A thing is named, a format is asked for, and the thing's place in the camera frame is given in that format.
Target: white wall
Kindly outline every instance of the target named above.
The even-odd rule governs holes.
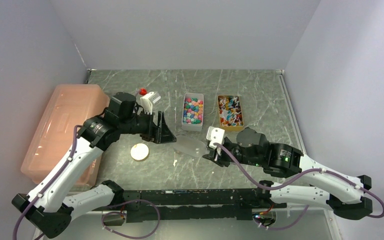
[[[20,167],[54,87],[86,73],[49,1],[0,0],[0,239],[11,238],[20,215],[12,198],[34,187]],[[33,230],[24,220],[18,239]]]
[[[322,0],[285,71],[309,155],[384,200],[384,0]],[[384,239],[384,218],[338,221],[346,240]]]
[[[320,0],[51,0],[94,69],[284,69]]]

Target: white box of colorful balls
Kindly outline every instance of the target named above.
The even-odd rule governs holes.
[[[204,121],[204,95],[186,93],[183,101],[181,128],[185,131],[201,131]]]

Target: red cap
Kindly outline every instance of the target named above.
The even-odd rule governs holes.
[[[147,90],[146,90],[145,88],[141,88],[141,89],[139,90],[139,94],[142,95],[142,96],[145,96],[147,93],[148,93],[148,92],[147,92]]]

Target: box of wrapped candies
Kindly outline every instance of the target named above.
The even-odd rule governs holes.
[[[183,101],[181,128],[186,131],[201,131],[204,121],[204,95],[186,93]]]
[[[244,128],[241,102],[238,95],[218,95],[220,128],[226,131],[241,131]]]

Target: marble surface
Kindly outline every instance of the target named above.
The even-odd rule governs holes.
[[[139,88],[157,91],[161,100],[154,106],[155,111],[164,111],[171,131],[203,142],[207,128],[219,125],[216,96],[239,95],[245,126],[265,134],[270,142],[299,147],[274,70],[94,70],[89,84],[99,85],[109,96],[117,92],[133,94]],[[201,132],[182,130],[185,93],[204,94]],[[227,136],[236,142],[236,134],[229,132]],[[149,157],[143,162],[130,156],[131,147],[137,143],[149,147]],[[261,167],[245,169],[257,181],[275,179]],[[138,135],[122,135],[103,154],[97,184],[108,179],[125,190],[255,187],[235,165],[219,167],[202,157],[176,152],[170,144],[144,142]]]

